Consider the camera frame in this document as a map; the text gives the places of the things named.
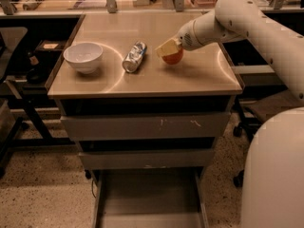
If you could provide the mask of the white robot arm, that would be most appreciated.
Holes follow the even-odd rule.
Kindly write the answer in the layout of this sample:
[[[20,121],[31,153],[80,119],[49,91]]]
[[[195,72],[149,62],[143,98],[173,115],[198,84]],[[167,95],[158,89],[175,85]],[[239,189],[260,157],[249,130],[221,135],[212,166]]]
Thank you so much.
[[[302,103],[304,38],[267,17],[254,0],[218,0],[156,48],[160,57],[213,42],[248,40]],[[241,228],[304,228],[304,108],[283,111],[253,137],[242,185]]]

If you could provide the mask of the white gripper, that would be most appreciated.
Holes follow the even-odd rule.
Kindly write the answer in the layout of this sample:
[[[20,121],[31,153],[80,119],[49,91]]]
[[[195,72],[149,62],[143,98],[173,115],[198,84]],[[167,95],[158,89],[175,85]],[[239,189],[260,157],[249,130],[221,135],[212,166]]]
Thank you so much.
[[[156,48],[159,57],[179,54],[182,49],[192,51],[204,46],[203,23],[200,19],[191,20],[178,31],[178,38],[170,38]]]

